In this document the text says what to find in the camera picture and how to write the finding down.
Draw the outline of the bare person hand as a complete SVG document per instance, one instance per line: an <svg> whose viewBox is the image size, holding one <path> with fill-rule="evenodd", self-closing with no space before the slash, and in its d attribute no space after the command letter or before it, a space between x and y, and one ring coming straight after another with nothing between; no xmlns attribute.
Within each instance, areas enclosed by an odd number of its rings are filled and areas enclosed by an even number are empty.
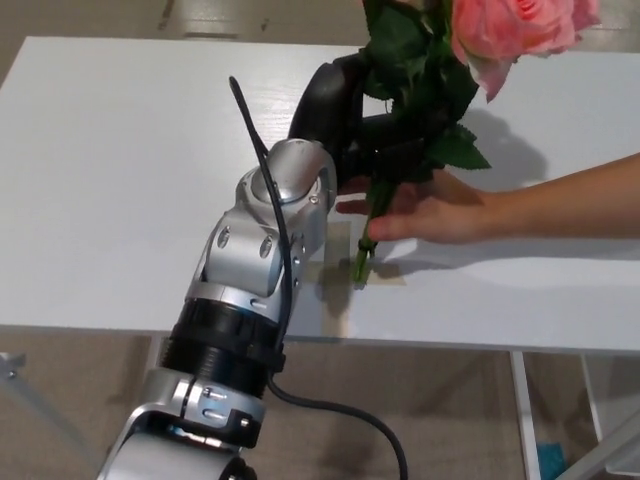
<svg viewBox="0 0 640 480"><path fill-rule="evenodd" d="M436 244L461 245L490 237L492 217L500 195L471 187L439 170L424 183L403 183L383 214L365 200L341 201L342 214L368 215L366 233L373 241L419 239Z"/></svg>

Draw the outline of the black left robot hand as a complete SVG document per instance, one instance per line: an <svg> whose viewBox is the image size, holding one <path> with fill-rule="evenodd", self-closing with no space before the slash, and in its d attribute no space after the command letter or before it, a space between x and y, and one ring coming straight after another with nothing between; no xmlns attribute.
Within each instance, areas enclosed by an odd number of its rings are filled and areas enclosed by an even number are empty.
<svg viewBox="0 0 640 480"><path fill-rule="evenodd" d="M391 183L417 180L430 169L426 147L443 131L444 116L411 119L392 113L363 115L370 66L359 54L322 64L294 113L289 136L320 143L333 159L337 185L366 176Z"/></svg>

